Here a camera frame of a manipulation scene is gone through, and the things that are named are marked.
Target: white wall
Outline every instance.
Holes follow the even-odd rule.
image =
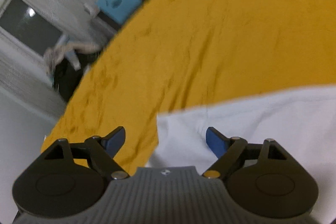
[[[0,90],[0,222],[12,223],[17,208],[12,199],[15,179],[39,155],[44,136],[54,126]]]

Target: window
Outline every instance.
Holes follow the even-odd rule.
[[[48,47],[54,47],[62,35],[22,0],[11,0],[0,17],[0,27],[40,56]]]

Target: small logo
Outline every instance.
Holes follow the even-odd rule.
[[[168,169],[162,170],[161,174],[164,176],[168,176],[171,172]]]

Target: gray ribbed plate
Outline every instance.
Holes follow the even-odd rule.
[[[219,179],[206,179],[195,167],[138,168],[112,181],[91,208],[62,219],[23,214],[15,224],[317,224],[309,214],[292,219],[256,216],[239,207]]]

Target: yellow cloth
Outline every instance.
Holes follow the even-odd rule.
[[[336,83],[335,26],[335,0],[150,0],[84,77],[42,150],[121,125],[115,160],[132,174],[158,143],[159,112]]]

